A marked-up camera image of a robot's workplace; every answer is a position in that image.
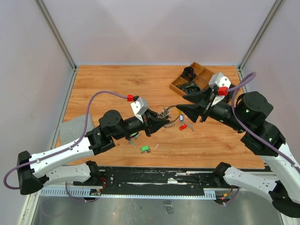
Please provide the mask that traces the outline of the red tagged key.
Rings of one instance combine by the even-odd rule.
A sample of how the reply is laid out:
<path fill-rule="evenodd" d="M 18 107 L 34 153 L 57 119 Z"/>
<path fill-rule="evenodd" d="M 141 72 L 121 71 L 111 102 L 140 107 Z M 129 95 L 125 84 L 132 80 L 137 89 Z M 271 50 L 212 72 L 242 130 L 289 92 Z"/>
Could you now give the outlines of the red tagged key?
<path fill-rule="evenodd" d="M 180 127 L 179 127 L 179 130 L 184 130 L 184 129 L 186 129 L 188 126 L 187 126 L 187 124 L 183 124 L 183 125 L 181 125 Z"/>

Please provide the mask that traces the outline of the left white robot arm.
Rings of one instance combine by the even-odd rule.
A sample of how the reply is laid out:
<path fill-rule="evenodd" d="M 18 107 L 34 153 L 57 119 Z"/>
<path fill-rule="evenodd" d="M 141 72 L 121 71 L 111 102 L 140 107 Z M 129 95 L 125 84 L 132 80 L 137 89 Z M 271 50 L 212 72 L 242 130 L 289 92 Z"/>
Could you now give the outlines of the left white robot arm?
<path fill-rule="evenodd" d="M 98 185 L 103 176 L 96 162 L 88 161 L 75 166 L 68 163 L 104 153 L 115 147 L 115 140 L 128 140 L 140 131 L 151 136 L 168 123 L 167 117 L 159 118 L 152 110 L 126 120 L 118 111 L 109 110 L 99 119 L 98 127 L 75 141 L 37 154 L 28 151 L 19 153 L 17 175 L 20 193 L 29 195 L 45 186 L 66 182 L 83 186 Z"/>

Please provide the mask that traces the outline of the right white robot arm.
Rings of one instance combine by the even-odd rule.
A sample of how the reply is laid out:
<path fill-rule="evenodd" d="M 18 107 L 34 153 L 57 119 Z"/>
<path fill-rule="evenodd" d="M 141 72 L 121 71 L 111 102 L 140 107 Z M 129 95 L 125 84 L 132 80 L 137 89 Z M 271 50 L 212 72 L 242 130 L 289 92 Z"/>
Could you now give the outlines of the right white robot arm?
<path fill-rule="evenodd" d="M 176 105 L 192 122 L 210 117 L 243 133 L 241 142 L 259 156 L 275 173 L 271 181 L 243 172 L 221 162 L 213 171 L 213 184 L 244 188 L 271 202 L 282 214 L 300 217 L 300 166 L 296 162 L 280 130 L 266 121 L 273 106 L 257 91 L 241 94 L 236 103 L 220 101 L 213 105 L 208 96 L 195 94 L 193 104 Z"/>

